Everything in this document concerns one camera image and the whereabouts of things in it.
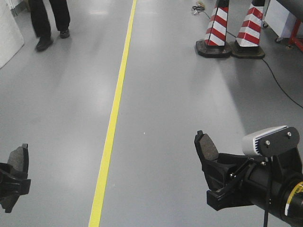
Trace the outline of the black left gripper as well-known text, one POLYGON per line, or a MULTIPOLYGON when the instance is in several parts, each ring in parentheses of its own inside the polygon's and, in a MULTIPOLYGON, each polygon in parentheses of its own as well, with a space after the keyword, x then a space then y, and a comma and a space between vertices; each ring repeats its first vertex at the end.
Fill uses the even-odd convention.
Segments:
POLYGON ((29 193, 31 180, 27 177, 28 165, 14 167, 10 164, 0 164, 0 204, 2 208, 13 208, 21 195, 29 193))

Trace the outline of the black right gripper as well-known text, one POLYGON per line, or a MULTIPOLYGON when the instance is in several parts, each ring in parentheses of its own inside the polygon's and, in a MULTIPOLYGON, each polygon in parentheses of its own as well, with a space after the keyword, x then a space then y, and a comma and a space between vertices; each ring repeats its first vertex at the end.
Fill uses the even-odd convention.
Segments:
POLYGON ((216 211, 256 205, 268 213, 296 212, 296 152, 262 156, 199 154, 210 190, 206 203, 216 211))

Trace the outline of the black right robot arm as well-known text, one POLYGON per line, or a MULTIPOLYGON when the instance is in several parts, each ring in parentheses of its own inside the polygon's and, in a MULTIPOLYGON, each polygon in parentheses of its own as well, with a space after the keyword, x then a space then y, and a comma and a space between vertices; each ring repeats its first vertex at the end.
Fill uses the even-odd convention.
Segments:
POLYGON ((295 195, 303 182, 297 149, 274 156, 218 153, 214 160, 199 155, 209 190, 207 204, 215 210, 258 206, 293 227, 303 225, 303 196, 295 195))

